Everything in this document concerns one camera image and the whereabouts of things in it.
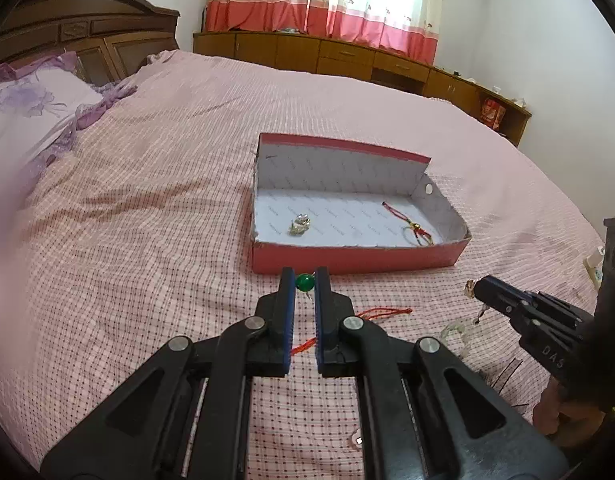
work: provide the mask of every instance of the green bead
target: green bead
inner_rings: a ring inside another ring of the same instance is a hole
[[[311,274],[299,274],[296,277],[296,288],[301,292],[309,292],[314,288],[314,277]]]

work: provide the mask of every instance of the wooden dresser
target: wooden dresser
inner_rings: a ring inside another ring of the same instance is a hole
[[[460,77],[396,54],[344,41],[283,32],[197,32],[194,52],[222,56],[280,70],[342,75],[405,92],[452,102],[472,117],[494,98],[506,108],[501,133],[519,145],[531,114],[511,101]]]

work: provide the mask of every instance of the red box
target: red box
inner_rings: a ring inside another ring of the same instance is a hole
[[[260,134],[254,173],[254,272],[283,267],[331,274],[393,272],[452,266],[471,240],[465,221],[425,173],[430,159],[351,140]],[[420,245],[408,224],[430,232]],[[290,233],[299,214],[302,235]]]

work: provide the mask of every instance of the metal pin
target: metal pin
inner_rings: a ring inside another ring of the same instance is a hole
[[[251,316],[245,320],[245,326],[250,330],[259,330],[265,326],[265,320],[260,316]]]
[[[363,319],[357,316],[348,316],[343,320],[343,326],[349,330],[359,330],[363,328]]]
[[[433,337],[424,337],[421,339],[419,346],[424,352],[427,352],[428,354],[435,354],[441,348],[441,343]]]
[[[181,350],[185,350],[190,341],[184,335],[177,335],[176,337],[172,337],[168,342],[167,346],[169,346],[170,350],[174,352],[180,352]]]
[[[479,310],[479,312],[478,312],[478,316],[476,316],[476,317],[475,317],[475,320],[473,321],[473,323],[474,323],[475,325],[478,325],[478,324],[481,322],[481,317],[483,317],[483,314],[485,314],[485,313],[487,312],[487,310],[489,309],[489,307],[490,307],[489,305],[484,305],[484,306],[482,307],[482,309],[481,309],[481,310]]]

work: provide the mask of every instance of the red gift bag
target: red gift bag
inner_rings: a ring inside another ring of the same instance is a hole
[[[486,99],[481,109],[481,123],[487,124],[492,130],[498,132],[501,121],[505,115],[505,107],[494,99]]]

